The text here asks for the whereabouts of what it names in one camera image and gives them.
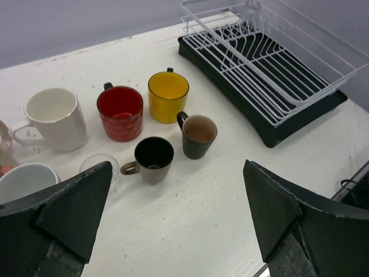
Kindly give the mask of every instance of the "black mug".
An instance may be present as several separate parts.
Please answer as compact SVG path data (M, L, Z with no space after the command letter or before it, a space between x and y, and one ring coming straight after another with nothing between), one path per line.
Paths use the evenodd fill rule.
M140 173L147 183L155 185L167 175L173 161L174 149L169 141L161 137L141 140L134 150L134 162L121 167L123 175Z
M184 154L192 160L202 158L217 137L215 123L203 115L189 117L184 111L177 114L177 122L182 131Z

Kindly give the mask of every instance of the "table surface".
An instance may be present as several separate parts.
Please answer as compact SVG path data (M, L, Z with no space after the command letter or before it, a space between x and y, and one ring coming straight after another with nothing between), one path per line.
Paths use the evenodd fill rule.
M5 124L24 117L24 103L35 92L64 87L78 95L88 128L88 142L69 154L14 143L13 155L20 163L48 164L66 180L93 154L110 154L120 165L132 161L136 144L149 136L164 137L175 148L162 183L152 186L138 175L120 176L108 197L84 277L252 276L263 262L242 176L245 160L332 197L339 181L350 178L369 158L369 115L350 100L277 147L266 148L232 103L179 56L182 27L0 70L0 119ZM188 79L186 112L208 116L218 126L218 137L200 160L184 156L176 123L157 123L148 113L148 80L167 67ZM114 142L103 130L96 99L106 82L131 86L144 97L144 129L134 141Z

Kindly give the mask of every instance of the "yellow mug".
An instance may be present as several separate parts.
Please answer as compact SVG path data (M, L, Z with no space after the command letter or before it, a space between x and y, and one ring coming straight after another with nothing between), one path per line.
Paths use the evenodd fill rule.
M159 72L149 80L150 114L160 123L174 123L177 113L183 111L190 86L173 68Z

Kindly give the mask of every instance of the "cup rim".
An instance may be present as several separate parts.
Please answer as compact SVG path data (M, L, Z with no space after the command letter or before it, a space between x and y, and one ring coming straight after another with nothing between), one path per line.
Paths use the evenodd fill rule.
M111 117L110 115L107 115L106 113L102 112L100 107L99 107L99 99L105 92L109 91L110 89L114 89L114 88L128 88L128 89L132 90L133 92L135 92L141 99L140 109L135 114L132 114L130 117L124 117L124 118L114 118L114 117ZM96 107L97 107L97 110L99 111L99 113L102 114L104 117L107 117L107 118L110 118L110 119L113 119L113 120L117 120L117 121L124 121L124 120L131 119L132 117L135 117L136 115L138 115L142 111L142 109L144 108L144 98L142 98L142 95L138 91L136 91L134 88L127 87L126 85L116 85L112 88L105 89L102 93L100 93L99 97L97 97L97 100L96 100Z
M174 153L174 147L173 147L173 145L172 145L168 140L166 140L164 137L158 137L158 136L146 137L146 138L144 138L143 140L141 140L141 141L140 141L140 142L135 146L135 148L134 148L134 152L133 152L133 156L134 156L134 160L137 162L137 164L139 164L141 167L143 167L143 168L145 168L145 169L147 169L147 170L159 170L159 169L148 169L147 167L143 166L143 165L138 161L138 159L137 159L137 157L136 157L136 149L137 149L137 147L139 146L139 144L140 144L141 142L143 142L144 140L147 140L147 139L161 139L161 140L164 140L164 141L166 141L166 142L168 143L168 145L171 147L172 152L173 152L172 158L171 158L171 160L170 160L170 162L169 162L168 164L166 164L165 166L163 166L163 167L161 167L161 168L159 168L159 169L163 169L163 168L165 168L165 167L169 166L169 165L173 162L173 160L174 160L174 155L175 155L175 153Z
M184 95L182 95L181 97L178 97L178 98L165 98L165 97L162 97L162 96L159 96L159 95L155 94L155 93L151 90L151 88L150 88L150 81L151 81L151 79L152 79L152 78L154 78L156 75L158 75L158 74L162 74L162 73L177 74L179 77L181 77L182 79L184 79L184 81L187 83L187 91L186 91L186 93L185 93ZM181 99L181 98L185 97L185 96L189 93L189 91L190 91L190 84L189 84L189 82L187 81L187 79L186 79L186 78L184 78L182 75L180 75L180 74L178 74L178 73L176 73L176 72L161 71L161 72L157 72L157 73L155 73L153 76L151 76L151 77L150 77L150 79L149 79L149 81L148 81L148 88L149 88L149 91L150 91L152 94L154 94L156 97L159 97L160 99L164 99L164 100L178 100L178 99Z
M214 141L216 139L216 137L218 136L218 127L217 125L215 124L214 121L212 121L209 117L206 117L204 115L201 115L201 114L194 114L194 115L190 115L189 117L187 117L184 121L183 121L183 127L182 127L182 133L191 141L193 141L185 132L185 124L186 124L186 121L190 118L194 118L194 117L202 117L202 118L205 118L207 120L209 120L215 127L215 136L214 138L212 138L211 140L205 142L205 143L202 143L202 142L196 142L196 143L199 143L199 144L207 144L207 143L211 143L212 141Z
M71 112L69 112L68 114L64 115L63 117L61 117L61 118L59 118L59 119L56 119L56 120L42 121L42 120L34 119L32 116L30 116L30 115L28 114L28 112L27 112L27 105L28 105L28 104L29 104L29 102L32 100L32 98L33 98L34 96L36 96L37 94L39 94L39 93L41 93L41 92L49 91L49 90L52 90L52 89L61 89L61 90L65 91L65 92L68 92L68 93L70 93L70 94L72 94L72 95L74 96L74 107L73 107L72 111L71 111ZM70 91L69 89L66 89L66 88L58 88L58 87L55 87L55 88L46 88L46 89L42 89L41 91L38 91L38 92L34 93L33 95L31 95L31 96L27 99L27 101L25 102L25 104L24 104L23 112L24 112L24 114L25 114L25 116L26 116L27 118L29 118L30 120L32 120L32 121L34 121L34 122L38 122L38 123L55 123L55 122L58 122L58 121L60 121L60 120L63 120L63 119L65 119L65 118L67 118L68 116L70 116L70 115L71 115L71 114L76 110L77 106L78 106L78 97L77 97L77 95L76 95L73 91Z
M5 173L2 177L1 177L1 179L0 179L0 184L1 184L1 180L4 180L7 176L9 176L13 171L15 171L15 170L19 170L19 169L21 169L22 167L26 167L26 166L30 166L30 165L33 165L33 166L42 166L42 167L46 167L47 169L49 169L52 173L53 173L53 175L54 175L54 177L55 177L55 185L60 181L59 180L59 176L58 176L58 174L57 174L57 172L55 171L55 169L53 169L51 166L48 166L47 164L44 164L44 163L24 163L24 164L21 164L21 165L19 165L19 166L16 166L16 167L14 167L13 169L11 169L11 170L9 170L7 173Z

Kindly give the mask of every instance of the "white wire rack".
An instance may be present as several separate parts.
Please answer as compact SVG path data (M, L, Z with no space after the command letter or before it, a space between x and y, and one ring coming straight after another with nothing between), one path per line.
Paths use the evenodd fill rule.
M261 4L241 21L244 2L183 1L183 40L276 127L334 93L369 55L280 0Z

